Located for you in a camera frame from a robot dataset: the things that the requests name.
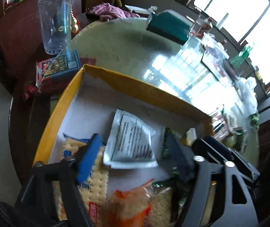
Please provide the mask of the silver foil snack bag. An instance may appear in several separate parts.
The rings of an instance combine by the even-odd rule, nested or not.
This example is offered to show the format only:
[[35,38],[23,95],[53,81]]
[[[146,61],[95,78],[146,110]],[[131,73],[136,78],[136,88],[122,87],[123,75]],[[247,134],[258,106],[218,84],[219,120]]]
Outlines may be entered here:
[[148,169],[158,166],[151,139],[155,130],[135,115],[117,109],[106,142],[103,163],[112,169]]

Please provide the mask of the red orange cracker pack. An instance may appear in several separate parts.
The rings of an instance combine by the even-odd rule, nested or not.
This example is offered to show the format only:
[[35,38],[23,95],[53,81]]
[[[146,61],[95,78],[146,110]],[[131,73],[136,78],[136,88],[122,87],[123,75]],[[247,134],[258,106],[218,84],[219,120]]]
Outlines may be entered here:
[[129,191],[114,191],[107,204],[107,226],[173,226],[172,187],[150,180]]

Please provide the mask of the yellow cardboard tray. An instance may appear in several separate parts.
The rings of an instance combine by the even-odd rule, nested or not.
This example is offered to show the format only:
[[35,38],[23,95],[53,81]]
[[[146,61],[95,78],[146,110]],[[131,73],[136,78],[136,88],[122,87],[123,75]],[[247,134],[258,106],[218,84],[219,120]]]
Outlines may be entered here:
[[56,104],[34,161],[59,162],[98,134],[100,149],[88,152],[91,172],[79,191],[92,222],[105,226],[115,190],[171,176],[172,161],[161,158],[166,128],[178,136],[191,128],[199,137],[213,133],[211,118],[189,103],[126,75],[85,65]]

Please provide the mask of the blue red card box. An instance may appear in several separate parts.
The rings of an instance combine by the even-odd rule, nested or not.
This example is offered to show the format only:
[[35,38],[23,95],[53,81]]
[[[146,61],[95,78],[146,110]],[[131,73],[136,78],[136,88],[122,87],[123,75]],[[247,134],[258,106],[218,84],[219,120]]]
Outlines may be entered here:
[[36,64],[36,87],[48,81],[61,82],[72,77],[81,69],[79,55],[76,51],[59,54],[55,58]]

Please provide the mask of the blue white cracker pack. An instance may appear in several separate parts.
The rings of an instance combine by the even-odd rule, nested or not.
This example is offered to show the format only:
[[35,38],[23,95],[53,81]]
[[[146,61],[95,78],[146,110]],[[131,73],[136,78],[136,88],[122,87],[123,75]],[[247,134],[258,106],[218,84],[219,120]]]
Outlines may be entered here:
[[[65,144],[62,146],[62,156],[75,155],[80,147],[89,143],[88,138],[74,138],[64,134]],[[91,171],[85,181],[78,185],[79,193],[95,226],[105,226],[106,201],[109,179],[109,167],[103,163],[105,144],[102,142]]]

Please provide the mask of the teal tissue box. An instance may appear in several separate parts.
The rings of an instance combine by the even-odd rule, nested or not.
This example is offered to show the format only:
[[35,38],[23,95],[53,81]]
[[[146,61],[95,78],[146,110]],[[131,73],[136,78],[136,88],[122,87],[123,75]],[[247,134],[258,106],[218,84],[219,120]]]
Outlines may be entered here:
[[189,19],[168,9],[157,14],[151,13],[147,19],[146,30],[184,45],[192,25]]

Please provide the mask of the pink cloth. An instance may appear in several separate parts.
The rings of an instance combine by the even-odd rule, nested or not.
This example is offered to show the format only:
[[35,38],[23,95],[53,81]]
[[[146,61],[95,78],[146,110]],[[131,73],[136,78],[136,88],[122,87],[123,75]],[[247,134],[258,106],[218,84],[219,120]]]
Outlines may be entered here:
[[102,3],[87,10],[86,17],[90,20],[99,19],[102,22],[112,21],[114,19],[125,19],[132,17],[140,17],[137,13],[124,11],[119,7]]

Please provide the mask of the clear plastic food container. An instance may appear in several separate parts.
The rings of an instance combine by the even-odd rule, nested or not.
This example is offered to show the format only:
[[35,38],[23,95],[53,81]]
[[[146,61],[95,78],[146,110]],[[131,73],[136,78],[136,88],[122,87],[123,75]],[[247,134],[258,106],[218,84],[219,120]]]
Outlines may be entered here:
[[229,59],[229,55],[224,46],[215,40],[215,36],[210,33],[204,33],[201,46],[204,49],[202,63],[207,67],[218,65],[224,59]]

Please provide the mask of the clear plastic cup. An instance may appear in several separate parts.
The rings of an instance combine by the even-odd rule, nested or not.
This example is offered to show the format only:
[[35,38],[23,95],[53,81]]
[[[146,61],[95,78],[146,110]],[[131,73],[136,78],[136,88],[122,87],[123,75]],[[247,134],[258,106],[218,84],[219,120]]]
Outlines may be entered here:
[[71,41],[71,0],[37,2],[45,52],[59,54]]

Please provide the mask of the green vegetable bundle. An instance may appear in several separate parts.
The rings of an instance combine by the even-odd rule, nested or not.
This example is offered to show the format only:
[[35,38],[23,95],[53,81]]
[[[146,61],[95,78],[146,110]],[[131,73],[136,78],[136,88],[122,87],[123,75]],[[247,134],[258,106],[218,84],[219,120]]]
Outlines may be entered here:
[[259,130],[259,117],[260,117],[260,115],[259,115],[258,112],[254,113],[254,114],[251,114],[248,117],[250,127],[255,129],[256,131]]

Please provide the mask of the red label bottle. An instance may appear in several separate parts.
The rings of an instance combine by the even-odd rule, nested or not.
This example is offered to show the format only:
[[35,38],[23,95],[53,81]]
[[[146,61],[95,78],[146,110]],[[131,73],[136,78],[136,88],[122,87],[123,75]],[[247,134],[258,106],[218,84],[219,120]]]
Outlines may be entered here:
[[205,33],[209,33],[213,27],[213,19],[207,18],[202,20],[202,18],[197,19],[194,24],[191,26],[189,31],[189,36],[195,36],[199,39],[202,39]]

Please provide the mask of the white plastic bag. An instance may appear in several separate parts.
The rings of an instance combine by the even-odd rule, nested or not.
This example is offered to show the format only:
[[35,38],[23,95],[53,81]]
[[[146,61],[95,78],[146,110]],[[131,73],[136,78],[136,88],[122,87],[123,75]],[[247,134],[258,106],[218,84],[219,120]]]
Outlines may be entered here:
[[240,90],[241,97],[248,115],[257,112],[258,102],[255,93],[255,87],[257,86],[256,79],[254,77],[238,77],[236,81]]

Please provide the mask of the green plastic bottle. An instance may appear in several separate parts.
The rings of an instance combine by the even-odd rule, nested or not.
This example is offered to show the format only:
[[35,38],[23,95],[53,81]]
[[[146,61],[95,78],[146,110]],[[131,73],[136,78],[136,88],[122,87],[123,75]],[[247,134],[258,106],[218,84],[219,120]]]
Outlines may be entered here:
[[238,69],[241,64],[248,59],[252,49],[253,47],[251,45],[246,44],[234,58],[229,59],[230,64],[235,69]]

